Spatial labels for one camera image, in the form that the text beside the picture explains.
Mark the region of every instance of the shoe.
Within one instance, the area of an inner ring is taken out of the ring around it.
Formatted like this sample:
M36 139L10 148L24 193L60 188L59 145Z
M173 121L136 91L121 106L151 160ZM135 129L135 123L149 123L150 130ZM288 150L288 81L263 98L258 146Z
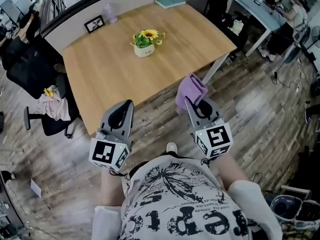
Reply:
M262 49L261 46L258 46L258 51L260 52L261 56L264 57L264 58L269 55L269 53L267 52L267 50Z
M178 153L177 144L174 143L174 142L169 142L169 143L166 145L166 151L167 151L167 152L173 151L173 152L175 152L175 153L177 154L177 153Z
M309 116L307 116L307 111L305 110L304 111L304 120L305 120L305 123L308 125L311 121L311 118Z
M273 55L273 54L268 54L268 57L269 57L269 60L272 62L274 62L276 59L276 55Z

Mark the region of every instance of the table top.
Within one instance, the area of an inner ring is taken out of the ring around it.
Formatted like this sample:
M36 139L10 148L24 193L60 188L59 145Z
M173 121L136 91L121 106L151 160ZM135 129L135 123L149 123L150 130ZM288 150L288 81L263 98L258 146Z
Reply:
M268 27L271 31L275 31L283 24L283 16L279 12L274 11L274 14L270 14L271 8L264 2L261 5L257 5L255 0L236 0L245 9L248 10L255 18L257 18L265 27Z
M120 15L117 23L86 34L63 51L68 79L88 133L113 105L139 105L236 46L209 20L185 4L148 4ZM141 29L166 33L161 46L139 58L130 45Z

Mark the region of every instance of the green notebook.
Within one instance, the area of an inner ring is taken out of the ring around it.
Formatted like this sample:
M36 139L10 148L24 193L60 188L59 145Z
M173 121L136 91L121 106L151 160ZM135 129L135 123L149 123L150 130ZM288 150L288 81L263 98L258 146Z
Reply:
M164 9L168 9L175 6L181 6L186 3L185 0L154 0L154 2Z

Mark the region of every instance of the picture frame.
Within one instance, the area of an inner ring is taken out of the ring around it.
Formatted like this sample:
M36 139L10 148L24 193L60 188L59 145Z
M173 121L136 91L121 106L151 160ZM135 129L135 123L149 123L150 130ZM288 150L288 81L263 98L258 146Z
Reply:
M96 31L97 29L103 27L105 25L104 19L101 15L98 17L93 18L92 20L88 21L84 24L86 30L88 33L92 33L93 31Z

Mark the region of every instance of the wooden floor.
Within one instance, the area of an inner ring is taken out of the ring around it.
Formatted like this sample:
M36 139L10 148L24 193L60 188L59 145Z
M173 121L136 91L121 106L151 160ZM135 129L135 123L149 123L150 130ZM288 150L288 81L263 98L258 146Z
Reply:
M255 51L249 58L238 57L224 64L208 83L209 97L218 103L229 122L234 145L231 149L252 179L263 174L263 190L274 190L297 168L297 151L314 141L314 123L306 125L306 95L300 85L291 88L274 85L271 74L282 61L270 63ZM303 71L310 83L313 68L304 63ZM203 77L206 69L198 73ZM279 71L285 84L297 81L297 63ZM78 119L73 139L63 132L51 137L43 133L39 120L31 122L31 130L23 125L23 110L35 108L37 102L23 89L10 82L0 68L0 111L5 114L2 143L23 148L24 153L1 152L2 170L16 173L17 180L8 183L9 193L25 222L34 229L34 239L90 239L94 207L98 203L100 169L88 162L90 137ZM177 115L175 95L178 85L151 98L135 112L132 138L135 142L126 165L128 168L151 160L164 151L168 141L179 147L179 155L200 156L188 130L188 116ZM30 190L33 179L42 189L42 198Z

